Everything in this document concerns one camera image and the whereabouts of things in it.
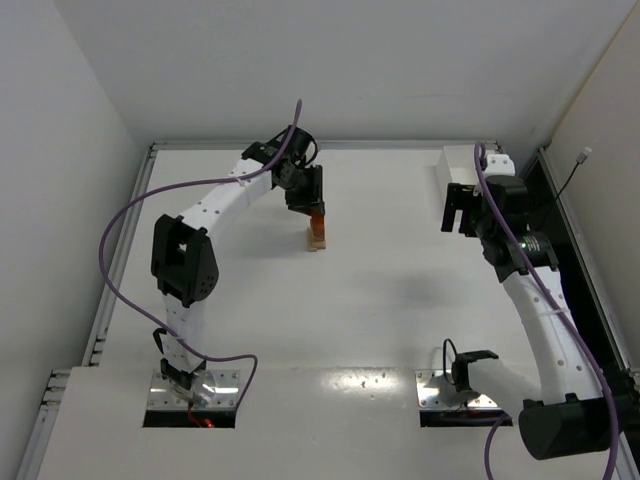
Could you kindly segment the white perforated basket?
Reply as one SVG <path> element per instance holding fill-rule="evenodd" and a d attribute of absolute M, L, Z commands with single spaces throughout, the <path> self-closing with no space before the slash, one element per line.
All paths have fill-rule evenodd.
<path fill-rule="evenodd" d="M 445 146 L 436 164 L 436 178 L 443 191 L 450 183 L 476 185 L 474 145 Z"/>

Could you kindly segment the dark orange wood cube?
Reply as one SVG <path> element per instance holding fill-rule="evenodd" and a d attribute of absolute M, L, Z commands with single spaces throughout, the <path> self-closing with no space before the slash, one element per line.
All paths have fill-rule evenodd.
<path fill-rule="evenodd" d="M 325 215 L 322 212 L 314 211 L 311 214 L 310 228 L 316 231 L 325 231 Z"/>

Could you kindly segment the light long wood plank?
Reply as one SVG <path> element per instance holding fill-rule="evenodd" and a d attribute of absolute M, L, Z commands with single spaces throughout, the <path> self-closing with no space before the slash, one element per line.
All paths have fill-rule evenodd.
<path fill-rule="evenodd" d="M 314 236 L 310 230 L 307 231 L 307 251 L 308 252 L 317 252 L 318 247 L 314 241 Z"/>

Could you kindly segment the dark orange notched block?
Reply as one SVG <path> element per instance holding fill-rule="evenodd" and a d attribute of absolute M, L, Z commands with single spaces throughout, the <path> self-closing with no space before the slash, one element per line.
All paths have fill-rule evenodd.
<path fill-rule="evenodd" d="M 321 239 L 325 239 L 326 240 L 326 236 L 325 236 L 325 232 L 324 231 L 316 231 L 314 229 L 309 229 L 313 236 L 314 236 L 314 241 L 317 244 L 317 242 Z"/>

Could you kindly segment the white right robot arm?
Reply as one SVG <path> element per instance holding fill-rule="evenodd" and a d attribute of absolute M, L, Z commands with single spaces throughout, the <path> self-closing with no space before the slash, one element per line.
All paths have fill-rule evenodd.
<path fill-rule="evenodd" d="M 529 226 L 524 182 L 497 175 L 484 186 L 447 187 L 441 229 L 479 239 L 483 256 L 520 316 L 538 381 L 510 370 L 490 350 L 456 353 L 450 381 L 459 393 L 489 396 L 518 426 L 537 460 L 608 451 L 617 455 L 620 421 L 602 371 L 589 359 L 563 298 L 550 240 Z"/>

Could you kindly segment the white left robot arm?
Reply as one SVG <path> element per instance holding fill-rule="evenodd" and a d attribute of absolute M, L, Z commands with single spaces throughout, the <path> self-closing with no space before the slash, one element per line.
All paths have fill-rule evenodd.
<path fill-rule="evenodd" d="M 219 280 L 214 248 L 223 233 L 254 202 L 275 188 L 289 210 L 306 215 L 309 247 L 323 249 L 325 203 L 318 145 L 303 129 L 288 127 L 241 155 L 227 181 L 195 205 L 154 225 L 151 273 L 163 296 L 167 324 L 154 339 L 163 358 L 161 372 L 185 392 L 195 390 L 206 362 L 199 357 L 206 300 Z"/>

